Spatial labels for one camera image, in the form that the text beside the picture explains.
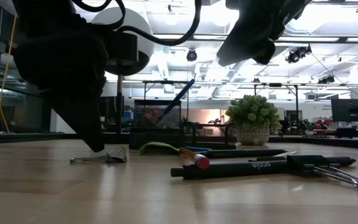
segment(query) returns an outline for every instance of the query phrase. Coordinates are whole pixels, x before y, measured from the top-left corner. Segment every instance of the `potted plant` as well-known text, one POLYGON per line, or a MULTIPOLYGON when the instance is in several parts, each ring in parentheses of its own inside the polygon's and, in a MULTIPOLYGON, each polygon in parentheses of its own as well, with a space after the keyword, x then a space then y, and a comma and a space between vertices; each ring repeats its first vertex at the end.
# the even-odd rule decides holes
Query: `potted plant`
POLYGON ((269 128, 281 128, 277 108, 266 97, 244 95, 231 105, 226 115, 235 122, 236 138, 241 144, 263 145, 269 140, 269 128))

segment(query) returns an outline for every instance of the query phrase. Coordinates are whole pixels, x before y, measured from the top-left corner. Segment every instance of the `metal binder clip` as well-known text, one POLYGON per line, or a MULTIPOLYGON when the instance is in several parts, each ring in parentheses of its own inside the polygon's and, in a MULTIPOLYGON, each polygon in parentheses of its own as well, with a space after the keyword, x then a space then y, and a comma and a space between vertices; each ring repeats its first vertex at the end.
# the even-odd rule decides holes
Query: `metal binder clip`
POLYGON ((104 156, 88 156, 88 157, 80 157, 80 158, 72 158, 70 159, 70 163, 77 162, 127 162, 126 150, 121 149, 118 152, 110 152, 106 153, 104 156))
POLYGON ((358 177, 338 169, 339 164, 330 164, 323 156, 291 156, 287 157, 290 170, 313 172, 326 177, 341 180, 358 188, 358 177))

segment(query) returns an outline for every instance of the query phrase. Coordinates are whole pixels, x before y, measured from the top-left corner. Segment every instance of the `table surface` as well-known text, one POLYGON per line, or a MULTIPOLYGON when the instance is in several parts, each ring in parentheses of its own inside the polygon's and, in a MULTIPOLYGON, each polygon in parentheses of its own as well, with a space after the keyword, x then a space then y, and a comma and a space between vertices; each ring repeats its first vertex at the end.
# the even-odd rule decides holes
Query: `table surface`
MULTIPOLYGON (((344 170, 358 176, 358 149, 256 147, 269 148, 351 156, 357 162, 344 170)), ((0 223, 358 223, 358 189, 336 180, 289 174, 183 180, 170 177, 170 168, 188 161, 137 151, 128 152, 127 164, 69 163, 89 155, 79 140, 0 144, 0 223)))

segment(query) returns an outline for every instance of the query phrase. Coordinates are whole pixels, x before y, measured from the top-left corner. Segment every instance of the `black mesh pen holder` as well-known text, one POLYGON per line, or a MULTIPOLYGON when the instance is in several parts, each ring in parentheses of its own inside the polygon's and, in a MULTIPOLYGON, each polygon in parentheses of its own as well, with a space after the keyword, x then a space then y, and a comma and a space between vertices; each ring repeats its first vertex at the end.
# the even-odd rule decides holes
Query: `black mesh pen holder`
POLYGON ((131 129, 130 149, 138 149, 149 142, 164 142, 174 147, 183 146, 181 129, 181 101, 163 118, 170 100, 135 100, 134 123, 131 129))
POLYGON ((195 124, 182 123, 183 139, 186 146, 211 149, 236 149, 236 135, 233 123, 195 124))

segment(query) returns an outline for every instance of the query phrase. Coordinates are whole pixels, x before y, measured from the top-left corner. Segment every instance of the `green succulent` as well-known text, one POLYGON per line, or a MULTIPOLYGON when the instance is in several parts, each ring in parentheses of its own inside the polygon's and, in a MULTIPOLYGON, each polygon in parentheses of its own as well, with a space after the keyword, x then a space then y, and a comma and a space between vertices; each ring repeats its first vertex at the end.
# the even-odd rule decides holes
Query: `green succulent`
POLYGON ((238 126, 281 128, 277 108, 263 96, 244 95, 242 99, 231 101, 226 115, 230 117, 230 122, 236 122, 238 126))

